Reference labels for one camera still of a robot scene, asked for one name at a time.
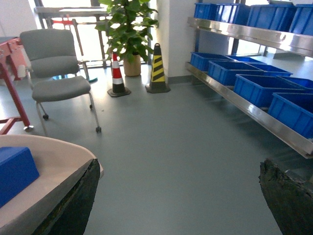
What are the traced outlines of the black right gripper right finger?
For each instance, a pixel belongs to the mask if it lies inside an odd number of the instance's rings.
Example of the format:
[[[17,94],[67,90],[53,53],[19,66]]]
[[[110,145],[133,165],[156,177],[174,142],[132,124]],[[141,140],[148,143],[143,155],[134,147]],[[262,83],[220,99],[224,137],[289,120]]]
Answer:
[[[313,184],[272,159],[260,163],[259,183],[280,231],[284,235],[313,233]]]

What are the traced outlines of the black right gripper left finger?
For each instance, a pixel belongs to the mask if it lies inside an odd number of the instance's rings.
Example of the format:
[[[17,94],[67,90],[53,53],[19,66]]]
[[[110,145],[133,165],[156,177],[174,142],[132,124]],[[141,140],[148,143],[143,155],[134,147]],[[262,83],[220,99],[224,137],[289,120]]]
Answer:
[[[83,176],[33,232],[34,235],[82,235],[93,207],[100,163],[92,160]]]

